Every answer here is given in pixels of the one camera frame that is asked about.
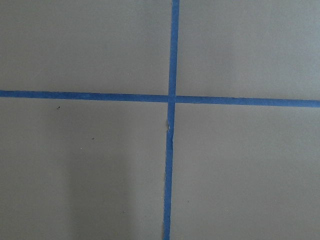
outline vertical blue line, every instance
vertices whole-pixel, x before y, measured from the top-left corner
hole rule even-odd
[[[163,211],[163,239],[170,240],[171,225],[171,196],[172,170],[174,155],[174,130],[176,108],[176,80],[178,56],[178,29],[179,29],[179,0],[172,0],[169,89],[168,89],[168,131],[166,133],[165,183],[164,183],[164,211]]]

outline blue line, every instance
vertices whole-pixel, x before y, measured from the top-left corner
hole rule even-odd
[[[4,91],[0,90],[0,97],[28,98],[28,99],[74,99],[98,101],[132,101],[167,103],[166,95],[147,94],[117,94],[91,92],[63,92],[63,91]]]
[[[168,88],[168,131],[166,133],[165,183],[164,183],[164,211],[163,211],[163,239],[170,240],[171,199],[172,199],[172,171],[174,155],[174,131],[176,108],[177,56],[179,29],[179,0],[172,0],[171,39]]]
[[[320,100],[176,96],[176,103],[320,108]]]

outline gray surface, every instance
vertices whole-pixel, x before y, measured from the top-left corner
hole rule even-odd
[[[162,239],[166,104],[0,98],[0,111],[0,239]]]
[[[320,109],[177,104],[172,240],[320,239]]]
[[[320,1],[183,0],[179,95],[320,99]]]
[[[0,89],[167,94],[170,0],[10,0]]]

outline blue tape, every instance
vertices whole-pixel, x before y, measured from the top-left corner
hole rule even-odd
[[[235,98],[212,96],[176,96],[176,103],[185,104],[223,104],[320,108],[320,100],[272,99],[272,98]]]
[[[179,0],[172,0],[170,63],[168,87],[168,131],[166,133],[165,183],[164,183],[164,211],[163,211],[163,239],[170,240],[171,226],[171,198],[172,198],[172,171],[174,155],[174,131],[176,108],[176,82],[178,57],[178,30],[179,30]]]
[[[0,97],[29,98],[29,99],[74,99],[98,101],[131,101],[167,103],[166,95],[147,94],[117,94],[90,92],[60,92],[60,91],[4,91],[0,90]]]

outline horizontal blue line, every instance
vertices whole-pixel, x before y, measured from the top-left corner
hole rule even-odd
[[[176,103],[184,104],[222,104],[320,108],[320,100],[244,98],[214,96],[176,96]]]
[[[167,103],[168,102],[167,95],[63,92],[63,91],[4,91],[4,90],[0,90],[0,97],[28,98],[28,99],[131,101],[131,102],[157,102],[157,103]]]

